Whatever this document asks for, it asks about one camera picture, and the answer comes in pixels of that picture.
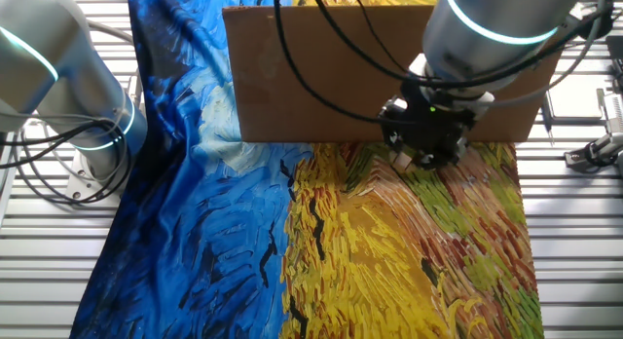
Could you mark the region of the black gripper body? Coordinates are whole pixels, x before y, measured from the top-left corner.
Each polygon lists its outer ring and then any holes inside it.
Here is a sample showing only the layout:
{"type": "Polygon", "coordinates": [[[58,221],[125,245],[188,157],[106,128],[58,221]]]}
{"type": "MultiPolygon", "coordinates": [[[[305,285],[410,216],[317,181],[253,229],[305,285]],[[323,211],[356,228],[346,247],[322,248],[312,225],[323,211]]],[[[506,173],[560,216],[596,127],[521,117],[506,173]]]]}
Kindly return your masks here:
{"type": "Polygon", "coordinates": [[[400,132],[403,138],[399,157],[390,150],[389,159],[395,168],[405,170],[415,166],[412,159],[419,151],[435,155],[436,169],[456,164],[465,153],[468,146],[465,135],[476,124],[476,114],[455,108],[446,96],[440,99],[442,102],[438,103],[436,97],[427,93],[427,88],[404,82],[400,94],[381,109],[384,143],[389,130],[400,132]]]}

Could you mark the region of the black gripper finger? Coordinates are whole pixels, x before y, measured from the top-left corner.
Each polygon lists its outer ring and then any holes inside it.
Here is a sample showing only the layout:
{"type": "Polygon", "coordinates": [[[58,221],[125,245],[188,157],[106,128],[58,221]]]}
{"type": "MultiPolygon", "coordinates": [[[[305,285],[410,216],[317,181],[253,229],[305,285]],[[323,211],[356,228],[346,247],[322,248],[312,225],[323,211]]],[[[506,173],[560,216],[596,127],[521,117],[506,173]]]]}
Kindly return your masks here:
{"type": "Polygon", "coordinates": [[[437,168],[435,155],[422,151],[414,155],[412,164],[423,170],[435,170],[437,168]]]}
{"type": "Polygon", "coordinates": [[[385,134],[385,144],[395,157],[399,157],[402,154],[404,143],[400,132],[389,130],[385,134]]]}

